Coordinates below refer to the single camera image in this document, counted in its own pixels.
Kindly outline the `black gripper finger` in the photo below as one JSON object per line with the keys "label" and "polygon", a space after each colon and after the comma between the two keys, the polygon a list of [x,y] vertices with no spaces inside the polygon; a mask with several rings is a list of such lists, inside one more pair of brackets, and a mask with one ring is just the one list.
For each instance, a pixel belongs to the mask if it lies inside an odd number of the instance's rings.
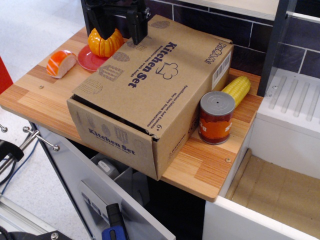
{"label": "black gripper finger", "polygon": [[138,45],[148,35],[150,8],[129,9],[126,14],[128,29],[133,44]]}
{"label": "black gripper finger", "polygon": [[102,8],[88,9],[87,14],[90,29],[95,28],[102,39],[107,40],[115,32],[116,24],[112,14]]}

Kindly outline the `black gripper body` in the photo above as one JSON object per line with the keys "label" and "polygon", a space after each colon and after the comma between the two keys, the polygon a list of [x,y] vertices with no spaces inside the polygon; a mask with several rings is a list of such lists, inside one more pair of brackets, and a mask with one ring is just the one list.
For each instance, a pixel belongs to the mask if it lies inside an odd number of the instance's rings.
{"label": "black gripper body", "polygon": [[112,12],[127,12],[128,9],[145,12],[147,6],[144,0],[85,0],[88,10],[104,10]]}

